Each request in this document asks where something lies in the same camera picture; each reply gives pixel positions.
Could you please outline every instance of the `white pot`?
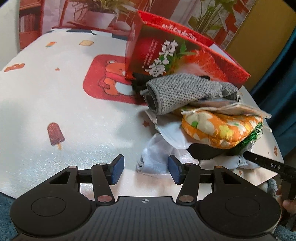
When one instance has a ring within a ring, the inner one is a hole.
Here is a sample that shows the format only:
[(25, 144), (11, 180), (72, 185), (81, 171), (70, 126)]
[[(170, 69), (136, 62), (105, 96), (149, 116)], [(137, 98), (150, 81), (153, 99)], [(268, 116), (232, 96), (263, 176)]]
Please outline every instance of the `white pot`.
[(93, 12), (87, 10), (84, 19), (86, 25), (89, 27), (106, 29), (114, 17), (115, 15), (113, 13)]

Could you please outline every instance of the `orange floral cloth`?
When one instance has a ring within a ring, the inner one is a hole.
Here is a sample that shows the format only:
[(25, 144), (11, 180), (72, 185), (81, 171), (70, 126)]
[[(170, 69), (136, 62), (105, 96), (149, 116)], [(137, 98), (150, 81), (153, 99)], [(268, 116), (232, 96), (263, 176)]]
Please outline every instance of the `orange floral cloth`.
[(230, 149), (245, 139), (260, 122), (263, 122), (262, 118), (255, 115), (230, 116), (200, 110), (184, 115), (182, 127), (202, 144)]

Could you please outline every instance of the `green fringe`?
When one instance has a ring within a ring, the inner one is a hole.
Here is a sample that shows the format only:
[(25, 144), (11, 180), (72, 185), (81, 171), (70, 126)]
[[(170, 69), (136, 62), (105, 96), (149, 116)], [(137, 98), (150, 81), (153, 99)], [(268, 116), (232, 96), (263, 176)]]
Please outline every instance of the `green fringe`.
[(241, 154), (241, 152), (244, 150), (244, 148), (251, 142), (256, 141), (257, 137), (262, 131), (263, 124), (260, 122), (254, 130), (251, 132), (250, 135), (248, 135), (244, 140), (242, 140), (239, 144), (237, 144), (235, 147), (229, 149), (227, 151), (228, 156), (236, 156)]

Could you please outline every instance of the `red box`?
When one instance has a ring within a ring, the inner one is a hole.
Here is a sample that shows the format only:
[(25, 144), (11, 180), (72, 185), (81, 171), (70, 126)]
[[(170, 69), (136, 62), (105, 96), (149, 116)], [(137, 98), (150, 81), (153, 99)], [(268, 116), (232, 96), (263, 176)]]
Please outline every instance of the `red box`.
[(138, 11), (126, 45), (126, 78), (132, 73), (160, 77), (173, 73), (207, 75), (240, 88), (250, 77), (212, 40), (163, 17)]

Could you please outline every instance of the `gray fabric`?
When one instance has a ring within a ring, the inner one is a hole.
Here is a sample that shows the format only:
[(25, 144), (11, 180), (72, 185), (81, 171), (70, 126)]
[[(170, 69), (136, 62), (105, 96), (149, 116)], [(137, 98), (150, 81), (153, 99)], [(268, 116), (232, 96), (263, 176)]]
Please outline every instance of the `gray fabric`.
[(149, 108), (157, 115), (202, 98), (226, 97), (241, 102), (237, 87), (231, 83), (210, 81), (193, 74), (171, 74), (149, 80), (143, 95)]
[(276, 181), (271, 178), (266, 181), (268, 184), (267, 193), (269, 193), (273, 198), (277, 198), (276, 192), (277, 192), (277, 185)]

